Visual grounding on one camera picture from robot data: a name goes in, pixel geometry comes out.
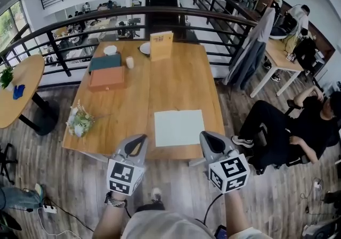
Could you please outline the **large window black frame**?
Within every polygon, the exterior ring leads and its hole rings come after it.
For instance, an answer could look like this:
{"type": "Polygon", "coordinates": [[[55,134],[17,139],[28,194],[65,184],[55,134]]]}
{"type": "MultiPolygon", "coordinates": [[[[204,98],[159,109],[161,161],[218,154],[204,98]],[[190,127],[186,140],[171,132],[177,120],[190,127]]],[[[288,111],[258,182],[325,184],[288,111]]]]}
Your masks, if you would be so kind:
{"type": "Polygon", "coordinates": [[[14,37],[27,23],[21,0],[14,3],[0,15],[0,51],[11,44],[14,37]]]}

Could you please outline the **grey hanging coat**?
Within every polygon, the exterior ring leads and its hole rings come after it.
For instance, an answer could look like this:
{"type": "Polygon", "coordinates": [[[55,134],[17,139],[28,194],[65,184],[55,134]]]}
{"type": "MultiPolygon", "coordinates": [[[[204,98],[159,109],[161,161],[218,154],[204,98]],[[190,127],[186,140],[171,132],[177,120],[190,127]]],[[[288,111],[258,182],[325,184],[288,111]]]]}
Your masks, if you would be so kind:
{"type": "Polygon", "coordinates": [[[268,7],[238,50],[236,58],[229,66],[228,74],[222,80],[223,85],[230,85],[236,90],[245,89],[264,58],[274,18],[275,9],[268,7]]]}

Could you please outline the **round wooden table black base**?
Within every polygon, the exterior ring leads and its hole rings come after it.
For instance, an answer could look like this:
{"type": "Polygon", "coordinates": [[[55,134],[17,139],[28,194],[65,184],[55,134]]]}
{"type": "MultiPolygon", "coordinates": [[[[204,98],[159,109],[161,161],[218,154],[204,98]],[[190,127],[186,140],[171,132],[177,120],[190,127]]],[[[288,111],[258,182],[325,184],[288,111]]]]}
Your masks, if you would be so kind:
{"type": "Polygon", "coordinates": [[[44,68],[44,58],[38,54],[26,58],[14,67],[10,83],[15,86],[23,84],[25,89],[23,96],[15,100],[12,91],[0,87],[0,129],[7,128],[19,119],[39,136],[54,130],[59,120],[59,103],[56,100],[44,100],[37,93],[44,68]],[[23,115],[31,101],[38,106],[32,121],[23,115]]]}

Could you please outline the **dark green box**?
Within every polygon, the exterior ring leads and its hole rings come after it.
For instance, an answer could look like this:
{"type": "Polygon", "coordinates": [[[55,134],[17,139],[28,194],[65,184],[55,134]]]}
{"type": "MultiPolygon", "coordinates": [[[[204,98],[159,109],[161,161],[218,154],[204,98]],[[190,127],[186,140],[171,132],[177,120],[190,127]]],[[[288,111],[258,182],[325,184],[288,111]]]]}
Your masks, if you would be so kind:
{"type": "Polygon", "coordinates": [[[89,74],[95,70],[121,67],[121,55],[119,53],[101,57],[93,57],[89,64],[89,74]]]}

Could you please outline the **wooden table white legs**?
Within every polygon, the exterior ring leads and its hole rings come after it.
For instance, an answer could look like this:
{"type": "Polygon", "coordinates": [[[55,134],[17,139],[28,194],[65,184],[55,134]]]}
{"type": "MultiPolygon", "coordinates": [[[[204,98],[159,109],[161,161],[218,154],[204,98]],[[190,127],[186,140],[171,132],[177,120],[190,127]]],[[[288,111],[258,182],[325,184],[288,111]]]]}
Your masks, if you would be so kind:
{"type": "Polygon", "coordinates": [[[251,92],[251,98],[254,98],[257,95],[257,93],[264,87],[264,85],[270,80],[271,76],[275,74],[277,70],[293,72],[293,75],[290,77],[290,79],[277,91],[277,96],[280,96],[303,71],[303,68],[298,61],[291,62],[287,59],[285,45],[279,40],[269,39],[266,45],[265,55],[272,64],[272,67],[263,77],[261,82],[251,92]]]}
{"type": "Polygon", "coordinates": [[[169,59],[150,61],[139,51],[140,45],[140,41],[115,42],[122,58],[134,59],[134,68],[124,70],[123,88],[93,93],[88,88],[90,74],[84,74],[74,105],[82,105],[96,121],[81,138],[65,132],[62,146],[92,156],[111,155],[126,137],[146,134],[148,159],[202,158],[198,144],[157,147],[154,114],[201,110],[206,130],[225,133],[204,47],[174,43],[169,59]]]}

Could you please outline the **person's left shoe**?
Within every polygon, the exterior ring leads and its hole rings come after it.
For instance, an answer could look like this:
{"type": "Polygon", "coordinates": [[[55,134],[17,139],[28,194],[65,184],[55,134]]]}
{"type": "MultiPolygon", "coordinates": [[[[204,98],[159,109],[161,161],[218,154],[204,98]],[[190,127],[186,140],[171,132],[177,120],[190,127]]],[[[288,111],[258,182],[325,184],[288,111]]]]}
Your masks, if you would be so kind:
{"type": "Polygon", "coordinates": [[[153,203],[162,203],[162,192],[160,188],[153,188],[151,191],[151,200],[153,203]]]}

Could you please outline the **black metal railing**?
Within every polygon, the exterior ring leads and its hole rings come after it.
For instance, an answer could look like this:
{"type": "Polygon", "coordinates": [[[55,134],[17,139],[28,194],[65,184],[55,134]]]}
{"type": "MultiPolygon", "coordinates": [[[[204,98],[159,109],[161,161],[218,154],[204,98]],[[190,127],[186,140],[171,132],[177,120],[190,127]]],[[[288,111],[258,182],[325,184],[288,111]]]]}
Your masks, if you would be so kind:
{"type": "Polygon", "coordinates": [[[218,35],[224,35],[228,39],[231,39],[232,37],[237,37],[239,39],[239,42],[235,44],[234,42],[224,43],[224,42],[216,42],[212,40],[202,40],[202,39],[196,39],[196,40],[189,40],[187,38],[179,38],[176,37],[174,40],[175,42],[179,43],[189,43],[189,44],[211,44],[216,46],[224,46],[226,49],[234,48],[236,51],[239,50],[245,41],[246,37],[248,36],[249,32],[253,27],[256,26],[256,22],[249,20],[249,18],[243,18],[238,17],[235,15],[227,15],[224,13],[218,13],[213,11],[206,11],[206,10],[200,10],[200,9],[190,9],[190,8],[183,8],[183,7],[167,7],[167,6],[138,6],[138,7],[126,7],[121,8],[116,11],[114,10],[106,10],[106,11],[98,11],[98,12],[92,12],[87,15],[81,15],[76,18],[68,19],[66,21],[58,22],[51,24],[49,26],[46,26],[40,30],[37,30],[28,36],[16,41],[15,43],[11,44],[9,47],[4,49],[2,52],[0,52],[0,66],[4,65],[6,67],[10,66],[9,61],[7,60],[6,56],[7,54],[12,51],[15,47],[18,45],[23,45],[25,42],[32,40],[38,36],[46,35],[48,37],[48,41],[44,42],[45,46],[51,46],[53,48],[53,51],[48,52],[46,54],[43,54],[43,57],[46,57],[48,55],[56,55],[57,60],[51,62],[51,65],[56,65],[56,69],[52,69],[50,71],[47,71],[46,74],[55,74],[59,72],[65,72],[68,77],[71,77],[71,71],[74,70],[74,68],[70,65],[70,62],[72,61],[78,61],[83,59],[91,59],[91,55],[85,55],[81,57],[72,57],[70,59],[65,59],[62,57],[63,52],[70,52],[73,50],[88,48],[88,47],[96,47],[99,45],[99,43],[90,43],[90,44],[84,44],[84,45],[78,45],[68,48],[60,48],[57,45],[57,42],[69,39],[69,36],[62,36],[60,38],[54,38],[52,32],[62,28],[66,27],[68,25],[89,21],[89,20],[95,20],[99,18],[107,18],[107,17],[114,17],[114,16],[121,16],[121,15],[145,15],[147,18],[153,18],[153,19],[162,19],[161,24],[156,23],[150,23],[147,22],[145,25],[132,25],[132,26],[125,26],[125,30],[145,30],[147,34],[144,37],[140,37],[140,41],[147,41],[150,37],[151,32],[155,31],[156,29],[162,29],[165,28],[167,30],[171,30],[173,32],[179,32],[179,31],[186,31],[186,30],[192,30],[192,31],[204,31],[204,32],[213,32],[218,35]],[[225,30],[218,30],[214,28],[206,28],[206,27],[196,27],[196,26],[183,26],[180,23],[170,22],[167,21],[167,16],[177,16],[178,18],[182,18],[185,16],[193,16],[198,18],[205,18],[207,22],[211,21],[224,21],[228,26],[232,23],[238,25],[242,29],[242,33],[238,33],[235,30],[225,31],[225,30]]]}

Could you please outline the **white flower bouquet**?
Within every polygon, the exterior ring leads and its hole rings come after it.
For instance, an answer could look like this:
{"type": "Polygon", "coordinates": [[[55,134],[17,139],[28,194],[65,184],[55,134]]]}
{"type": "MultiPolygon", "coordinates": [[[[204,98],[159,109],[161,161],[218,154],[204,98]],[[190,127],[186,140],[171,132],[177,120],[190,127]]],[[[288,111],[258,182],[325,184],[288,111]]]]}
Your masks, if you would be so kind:
{"type": "Polygon", "coordinates": [[[97,120],[111,115],[112,113],[93,116],[85,110],[80,100],[78,100],[77,105],[71,107],[70,115],[66,121],[66,130],[71,136],[82,138],[89,132],[97,120]]]}

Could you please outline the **white wheeled machine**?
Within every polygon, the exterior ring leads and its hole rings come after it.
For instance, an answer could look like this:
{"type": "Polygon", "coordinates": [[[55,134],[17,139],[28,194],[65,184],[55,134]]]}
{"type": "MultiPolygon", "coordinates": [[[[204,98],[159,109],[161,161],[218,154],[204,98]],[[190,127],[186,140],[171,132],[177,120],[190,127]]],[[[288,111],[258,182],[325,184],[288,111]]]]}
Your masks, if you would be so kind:
{"type": "Polygon", "coordinates": [[[302,239],[341,239],[341,217],[305,225],[302,239]]]}

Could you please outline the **orange brown box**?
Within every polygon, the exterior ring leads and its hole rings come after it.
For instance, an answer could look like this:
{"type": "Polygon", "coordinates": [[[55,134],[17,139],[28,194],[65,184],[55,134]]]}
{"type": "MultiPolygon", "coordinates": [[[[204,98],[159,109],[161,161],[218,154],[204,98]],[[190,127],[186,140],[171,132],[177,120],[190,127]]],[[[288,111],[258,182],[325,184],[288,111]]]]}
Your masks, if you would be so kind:
{"type": "Polygon", "coordinates": [[[88,89],[95,93],[125,88],[125,72],[123,66],[94,70],[90,74],[88,89]]]}

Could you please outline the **person's grey shirt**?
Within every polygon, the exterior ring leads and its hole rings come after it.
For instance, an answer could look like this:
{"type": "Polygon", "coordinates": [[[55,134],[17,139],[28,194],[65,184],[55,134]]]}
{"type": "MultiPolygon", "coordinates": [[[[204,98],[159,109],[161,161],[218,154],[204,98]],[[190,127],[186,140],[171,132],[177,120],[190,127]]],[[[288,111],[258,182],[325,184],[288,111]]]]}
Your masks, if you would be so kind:
{"type": "MultiPolygon", "coordinates": [[[[176,212],[150,210],[137,212],[130,219],[121,239],[216,239],[201,222],[176,212]]],[[[250,227],[229,239],[272,239],[250,227]]]]}

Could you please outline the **round white basin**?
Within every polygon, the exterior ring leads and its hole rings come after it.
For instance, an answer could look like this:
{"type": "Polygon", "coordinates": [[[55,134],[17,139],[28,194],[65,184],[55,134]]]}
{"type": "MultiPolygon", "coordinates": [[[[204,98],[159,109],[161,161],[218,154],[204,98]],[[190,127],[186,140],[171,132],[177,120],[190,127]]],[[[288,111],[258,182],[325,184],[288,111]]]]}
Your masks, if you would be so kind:
{"type": "Polygon", "coordinates": [[[270,38],[274,40],[281,40],[288,36],[287,31],[281,27],[273,27],[270,33],[270,38]]]}

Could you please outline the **blue cloth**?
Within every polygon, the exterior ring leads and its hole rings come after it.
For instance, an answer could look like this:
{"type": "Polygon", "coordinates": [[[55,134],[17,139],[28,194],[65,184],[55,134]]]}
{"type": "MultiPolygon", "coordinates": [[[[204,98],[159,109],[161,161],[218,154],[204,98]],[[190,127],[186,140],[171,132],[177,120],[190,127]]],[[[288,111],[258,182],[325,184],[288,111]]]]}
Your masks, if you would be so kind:
{"type": "Polygon", "coordinates": [[[17,100],[23,96],[23,92],[25,90],[25,85],[15,85],[14,90],[13,90],[13,99],[17,100]]]}

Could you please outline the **yellow standing menu card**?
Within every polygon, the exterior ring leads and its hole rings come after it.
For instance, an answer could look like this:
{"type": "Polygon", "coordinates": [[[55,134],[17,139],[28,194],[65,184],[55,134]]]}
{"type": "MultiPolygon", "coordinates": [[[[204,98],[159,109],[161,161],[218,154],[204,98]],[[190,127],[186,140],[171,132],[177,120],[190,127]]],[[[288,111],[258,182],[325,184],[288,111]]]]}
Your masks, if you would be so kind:
{"type": "Polygon", "coordinates": [[[173,32],[164,31],[150,35],[150,60],[159,61],[171,57],[173,32]]]}

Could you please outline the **black staircase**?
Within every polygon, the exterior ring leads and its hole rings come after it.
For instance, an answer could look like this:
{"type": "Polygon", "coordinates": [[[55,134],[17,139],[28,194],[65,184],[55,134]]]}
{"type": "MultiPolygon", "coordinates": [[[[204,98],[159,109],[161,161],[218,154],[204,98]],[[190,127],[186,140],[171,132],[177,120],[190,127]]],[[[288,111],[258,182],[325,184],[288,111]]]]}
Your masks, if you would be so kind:
{"type": "MultiPolygon", "coordinates": [[[[178,7],[177,0],[149,0],[150,7],[178,7]]],[[[147,34],[172,31],[174,40],[181,43],[198,44],[193,31],[185,29],[186,17],[184,14],[166,13],[166,12],[153,12],[147,15],[146,25],[148,26],[147,34]]]]}

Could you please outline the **black office chair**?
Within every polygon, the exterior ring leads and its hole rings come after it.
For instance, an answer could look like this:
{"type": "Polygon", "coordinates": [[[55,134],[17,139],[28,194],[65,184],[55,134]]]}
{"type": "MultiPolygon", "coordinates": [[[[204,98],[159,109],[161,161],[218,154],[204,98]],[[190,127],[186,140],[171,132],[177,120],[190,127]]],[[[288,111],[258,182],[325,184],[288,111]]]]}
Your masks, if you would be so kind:
{"type": "MultiPolygon", "coordinates": [[[[302,108],[295,104],[294,100],[287,100],[288,110],[285,115],[289,116],[290,113],[294,110],[301,110],[302,108]]],[[[341,129],[341,119],[336,122],[335,128],[333,129],[333,134],[330,140],[328,140],[327,147],[331,147],[336,145],[339,141],[341,141],[341,137],[339,135],[339,130],[341,129]]],[[[265,147],[267,145],[267,128],[264,124],[261,124],[257,134],[255,135],[255,147],[265,147]]],[[[297,164],[307,164],[309,163],[309,159],[307,156],[302,155],[300,157],[291,158],[288,162],[286,162],[287,167],[291,167],[297,164]]]]}

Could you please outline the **small potted green plant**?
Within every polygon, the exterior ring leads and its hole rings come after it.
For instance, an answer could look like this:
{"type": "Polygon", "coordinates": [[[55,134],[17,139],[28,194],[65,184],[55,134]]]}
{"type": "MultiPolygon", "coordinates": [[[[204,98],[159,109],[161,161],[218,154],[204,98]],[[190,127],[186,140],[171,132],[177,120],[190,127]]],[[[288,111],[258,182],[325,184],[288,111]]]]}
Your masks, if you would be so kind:
{"type": "Polygon", "coordinates": [[[6,67],[0,73],[0,85],[1,85],[2,89],[6,89],[9,92],[12,92],[14,90],[13,68],[12,67],[6,67]]]}

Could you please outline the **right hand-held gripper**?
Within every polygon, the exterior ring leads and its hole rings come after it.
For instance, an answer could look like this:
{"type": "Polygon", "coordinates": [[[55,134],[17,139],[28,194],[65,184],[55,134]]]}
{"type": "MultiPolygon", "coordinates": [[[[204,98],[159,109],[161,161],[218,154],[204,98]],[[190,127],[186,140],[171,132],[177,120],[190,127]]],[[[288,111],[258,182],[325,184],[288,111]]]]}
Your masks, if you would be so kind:
{"type": "Polygon", "coordinates": [[[244,154],[224,135],[202,131],[200,146],[208,167],[208,179],[222,194],[244,187],[250,168],[244,154]]]}

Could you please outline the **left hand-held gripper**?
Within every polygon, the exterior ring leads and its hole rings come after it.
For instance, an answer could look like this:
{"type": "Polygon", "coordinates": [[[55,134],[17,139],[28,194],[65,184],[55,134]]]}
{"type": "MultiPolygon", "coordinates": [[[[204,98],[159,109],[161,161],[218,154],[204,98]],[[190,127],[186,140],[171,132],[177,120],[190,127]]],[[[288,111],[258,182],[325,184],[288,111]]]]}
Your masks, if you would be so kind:
{"type": "Polygon", "coordinates": [[[107,189],[131,196],[142,181],[148,137],[145,134],[122,140],[108,161],[107,189]]]}

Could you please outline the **person's right forearm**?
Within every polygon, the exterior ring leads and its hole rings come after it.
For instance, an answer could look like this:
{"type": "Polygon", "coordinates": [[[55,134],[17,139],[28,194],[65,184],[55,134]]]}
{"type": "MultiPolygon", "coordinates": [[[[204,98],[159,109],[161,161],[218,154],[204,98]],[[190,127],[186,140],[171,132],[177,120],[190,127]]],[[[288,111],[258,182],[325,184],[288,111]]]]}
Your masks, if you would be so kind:
{"type": "Polygon", "coordinates": [[[238,191],[231,191],[224,195],[226,232],[228,237],[251,227],[248,222],[243,202],[238,191]]]}

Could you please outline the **person's left forearm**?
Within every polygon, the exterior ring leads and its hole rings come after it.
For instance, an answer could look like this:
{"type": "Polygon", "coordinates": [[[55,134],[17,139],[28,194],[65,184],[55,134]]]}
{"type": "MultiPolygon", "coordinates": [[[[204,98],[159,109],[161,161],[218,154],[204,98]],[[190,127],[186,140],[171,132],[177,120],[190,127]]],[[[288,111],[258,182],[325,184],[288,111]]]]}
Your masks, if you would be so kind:
{"type": "Polygon", "coordinates": [[[92,239],[120,239],[124,213],[125,208],[115,207],[108,201],[92,239]]]}

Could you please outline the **person's black trousers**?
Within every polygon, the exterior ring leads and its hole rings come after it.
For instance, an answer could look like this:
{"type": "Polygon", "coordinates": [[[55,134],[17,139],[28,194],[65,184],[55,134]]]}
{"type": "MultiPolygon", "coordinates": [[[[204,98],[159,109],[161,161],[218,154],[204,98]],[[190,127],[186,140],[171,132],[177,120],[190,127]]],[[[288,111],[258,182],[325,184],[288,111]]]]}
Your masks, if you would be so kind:
{"type": "Polygon", "coordinates": [[[145,204],[145,205],[138,207],[136,210],[136,213],[141,212],[141,211],[148,211],[148,210],[165,210],[165,207],[161,201],[151,202],[149,204],[145,204]]]}

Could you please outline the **black waist device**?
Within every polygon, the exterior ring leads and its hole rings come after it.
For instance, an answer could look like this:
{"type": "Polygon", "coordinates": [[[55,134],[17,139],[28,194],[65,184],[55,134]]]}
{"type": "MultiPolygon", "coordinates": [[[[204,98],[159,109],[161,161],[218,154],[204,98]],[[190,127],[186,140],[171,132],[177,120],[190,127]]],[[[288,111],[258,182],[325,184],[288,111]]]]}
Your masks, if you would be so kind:
{"type": "Polygon", "coordinates": [[[226,227],[223,225],[219,225],[217,230],[215,231],[214,237],[216,239],[228,239],[226,227]]]}

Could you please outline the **black chair base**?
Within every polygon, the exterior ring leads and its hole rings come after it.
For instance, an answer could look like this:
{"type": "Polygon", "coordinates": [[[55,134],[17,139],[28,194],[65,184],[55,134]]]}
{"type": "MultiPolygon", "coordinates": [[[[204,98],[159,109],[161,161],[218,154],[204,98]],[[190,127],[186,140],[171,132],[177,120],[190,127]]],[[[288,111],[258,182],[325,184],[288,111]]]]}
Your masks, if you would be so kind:
{"type": "Polygon", "coordinates": [[[10,179],[9,177],[9,172],[8,172],[8,169],[7,169],[7,165],[8,164],[18,164],[18,160],[17,159],[14,159],[14,160],[8,160],[7,159],[7,153],[9,151],[9,148],[14,148],[14,146],[11,144],[11,143],[7,143],[6,145],[6,148],[5,148],[5,151],[2,152],[2,149],[0,147],[0,175],[1,176],[5,176],[8,181],[14,185],[15,182],[13,180],[10,179]]]}

